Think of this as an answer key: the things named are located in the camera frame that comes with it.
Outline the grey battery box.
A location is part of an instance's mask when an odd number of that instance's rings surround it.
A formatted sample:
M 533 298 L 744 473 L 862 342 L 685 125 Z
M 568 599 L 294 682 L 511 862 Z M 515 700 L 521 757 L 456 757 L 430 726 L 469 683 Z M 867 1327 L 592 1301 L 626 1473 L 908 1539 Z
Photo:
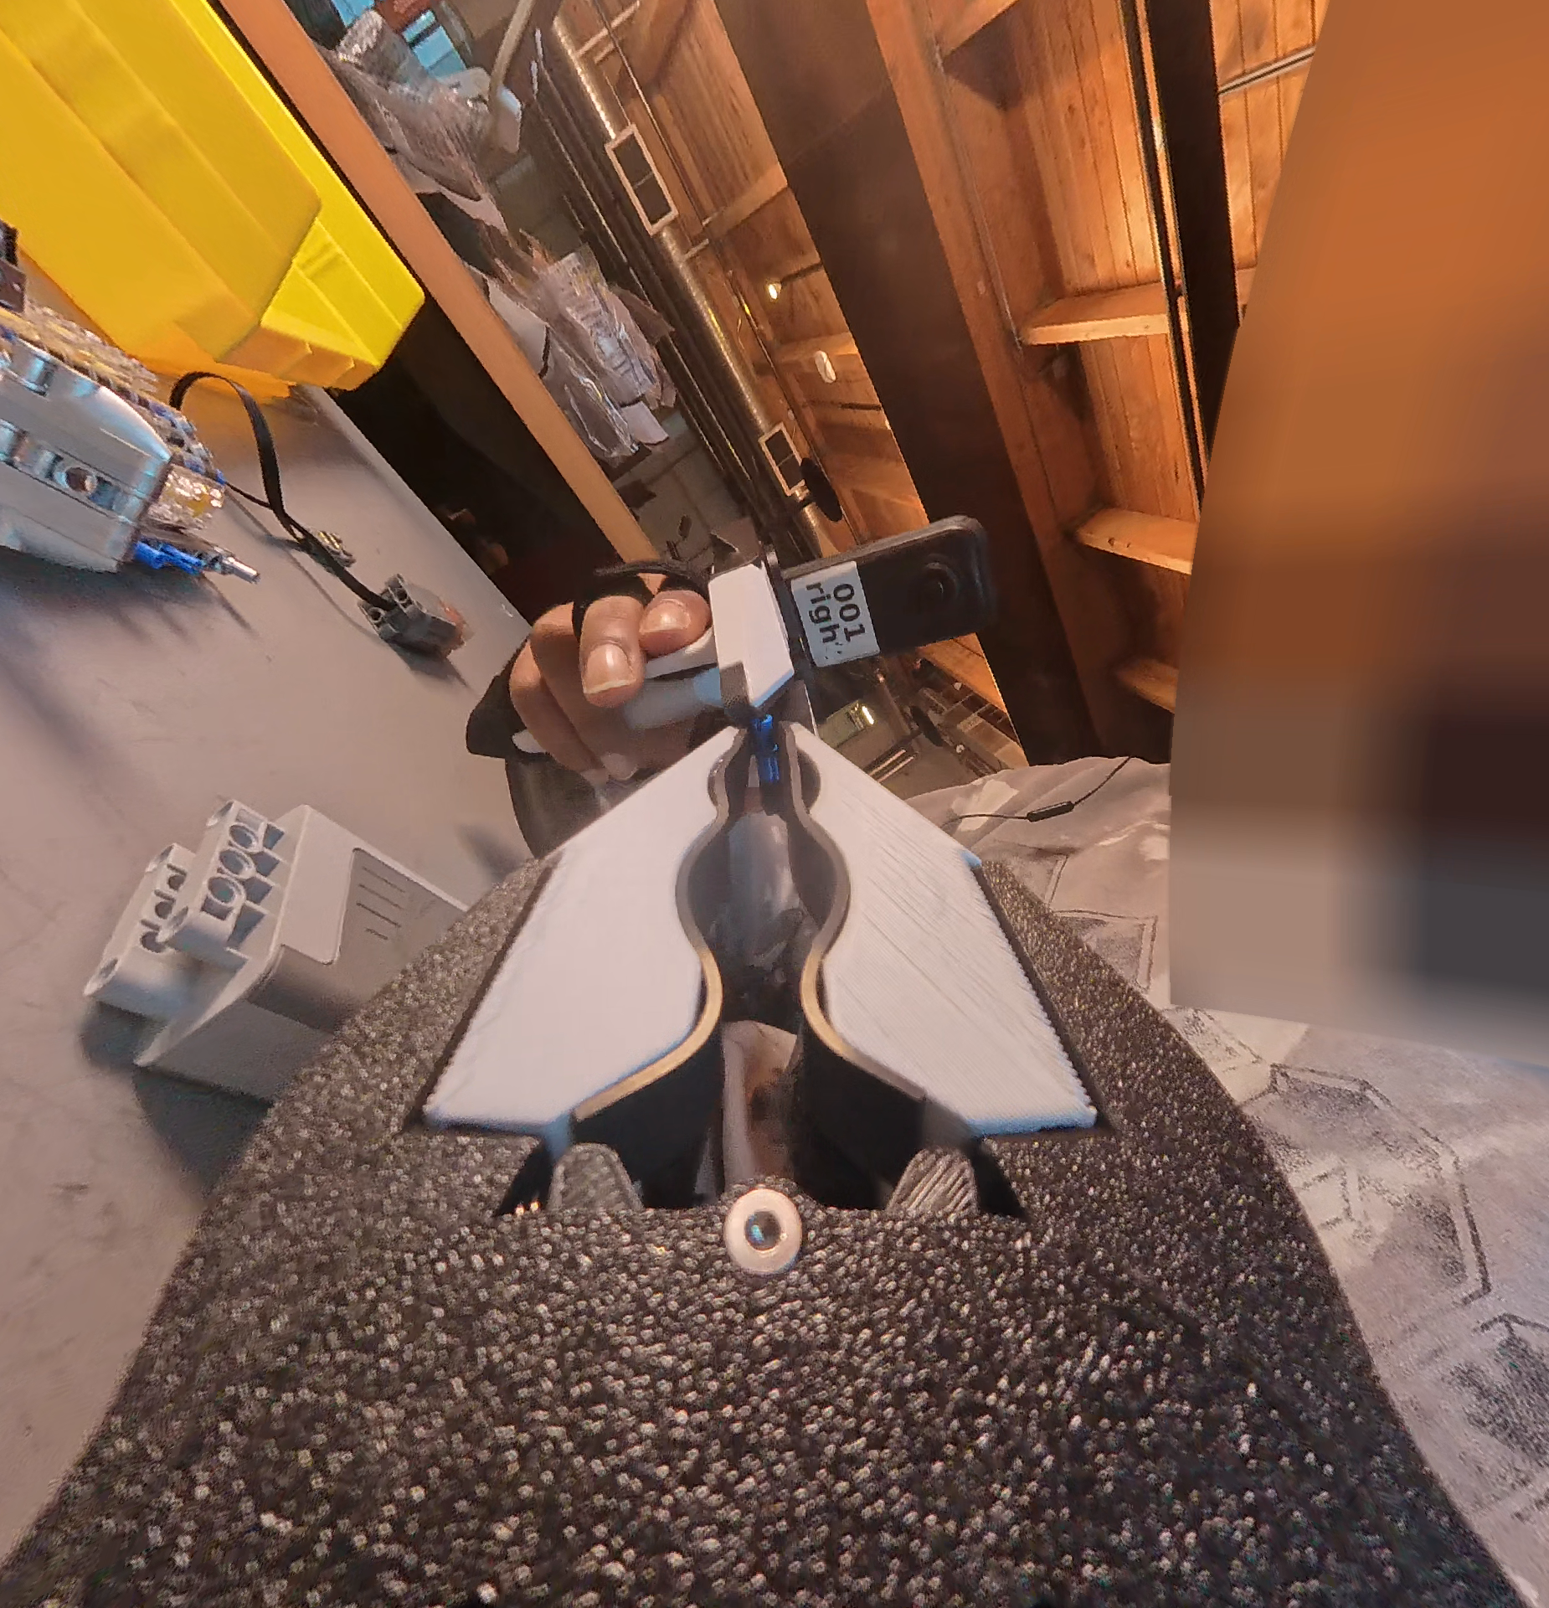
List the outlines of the grey battery box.
M 137 1065 L 270 1102 L 463 910 L 329 814 L 233 798 L 146 864 L 83 995 L 146 1023 Z

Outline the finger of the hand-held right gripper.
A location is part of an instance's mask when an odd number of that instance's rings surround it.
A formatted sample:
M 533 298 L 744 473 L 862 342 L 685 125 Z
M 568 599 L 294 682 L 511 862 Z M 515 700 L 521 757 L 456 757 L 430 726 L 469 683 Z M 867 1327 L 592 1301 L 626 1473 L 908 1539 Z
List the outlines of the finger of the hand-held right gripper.
M 722 706 L 729 724 L 799 713 L 797 615 L 777 567 L 740 565 L 709 582 Z

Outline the grey transparent engine model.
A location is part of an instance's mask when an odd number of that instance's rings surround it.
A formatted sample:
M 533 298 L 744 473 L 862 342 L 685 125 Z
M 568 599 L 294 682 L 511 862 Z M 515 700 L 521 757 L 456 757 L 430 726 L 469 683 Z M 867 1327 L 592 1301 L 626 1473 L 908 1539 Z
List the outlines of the grey transparent engine model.
M 207 536 L 224 506 L 200 431 L 142 364 L 28 294 L 0 217 L 0 547 L 93 573 L 259 571 Z

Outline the shelf with clear bags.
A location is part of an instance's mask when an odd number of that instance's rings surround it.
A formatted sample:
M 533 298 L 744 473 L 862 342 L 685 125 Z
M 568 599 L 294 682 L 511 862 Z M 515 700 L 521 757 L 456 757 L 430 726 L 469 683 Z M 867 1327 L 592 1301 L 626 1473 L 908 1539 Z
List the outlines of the shelf with clear bags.
M 336 79 L 663 554 L 930 519 L 716 3 L 331 7 Z

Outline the yellow plastic bin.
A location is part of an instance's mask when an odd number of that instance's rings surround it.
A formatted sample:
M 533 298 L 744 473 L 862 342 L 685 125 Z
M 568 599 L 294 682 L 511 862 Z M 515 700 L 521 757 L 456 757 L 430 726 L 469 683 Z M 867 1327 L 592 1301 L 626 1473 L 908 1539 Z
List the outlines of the yellow plastic bin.
M 168 377 L 353 388 L 423 305 L 213 3 L 0 1 L 0 221 Z

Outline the grey motor block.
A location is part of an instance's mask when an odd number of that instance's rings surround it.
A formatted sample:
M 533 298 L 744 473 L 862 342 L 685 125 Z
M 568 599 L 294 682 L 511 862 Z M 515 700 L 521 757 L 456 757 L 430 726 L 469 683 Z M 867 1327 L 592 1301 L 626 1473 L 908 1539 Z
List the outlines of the grey motor block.
M 391 575 L 371 601 L 362 601 L 362 610 L 388 645 L 425 658 L 449 658 L 469 637 L 460 610 L 401 573 Z

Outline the wooden counter edge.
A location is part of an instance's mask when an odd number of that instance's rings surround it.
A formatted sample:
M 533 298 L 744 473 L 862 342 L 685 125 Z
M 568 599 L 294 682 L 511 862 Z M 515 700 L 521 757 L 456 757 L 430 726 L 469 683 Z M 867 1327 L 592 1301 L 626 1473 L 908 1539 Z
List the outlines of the wooden counter edge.
M 463 258 L 397 169 L 320 47 L 283 1 L 218 3 L 224 20 L 290 101 L 303 127 L 379 221 L 406 267 L 456 328 L 493 390 L 537 440 L 559 481 L 624 558 L 657 556 L 605 470 L 587 451 Z

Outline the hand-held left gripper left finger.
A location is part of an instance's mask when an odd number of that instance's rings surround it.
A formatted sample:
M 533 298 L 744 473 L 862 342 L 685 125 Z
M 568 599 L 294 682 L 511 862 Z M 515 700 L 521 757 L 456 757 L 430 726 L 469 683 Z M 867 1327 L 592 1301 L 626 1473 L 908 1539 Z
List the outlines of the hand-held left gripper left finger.
M 722 1194 L 716 951 L 746 735 L 723 730 L 568 838 L 423 1102 L 439 1130 L 611 1148 L 644 1194 Z

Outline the person's right hand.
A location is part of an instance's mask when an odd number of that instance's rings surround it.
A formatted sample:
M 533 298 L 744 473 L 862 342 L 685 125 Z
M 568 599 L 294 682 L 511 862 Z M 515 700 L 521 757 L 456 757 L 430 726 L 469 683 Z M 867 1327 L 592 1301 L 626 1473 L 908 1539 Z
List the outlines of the person's right hand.
M 664 588 L 648 599 L 605 593 L 583 623 L 572 606 L 546 612 L 509 672 L 509 696 L 526 730 L 585 781 L 631 781 L 692 748 L 694 720 L 640 731 L 622 713 L 644 687 L 653 658 L 694 645 L 710 626 L 709 601 Z

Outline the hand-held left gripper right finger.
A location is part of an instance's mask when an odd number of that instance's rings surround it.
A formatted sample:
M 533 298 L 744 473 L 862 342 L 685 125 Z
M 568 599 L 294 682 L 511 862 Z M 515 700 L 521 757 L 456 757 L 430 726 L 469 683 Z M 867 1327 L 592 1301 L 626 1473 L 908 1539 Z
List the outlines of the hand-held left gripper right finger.
M 917 1157 L 1085 1133 L 1090 1082 L 978 855 L 801 724 L 775 724 L 801 944 L 788 1133 L 810 1194 L 891 1194 Z

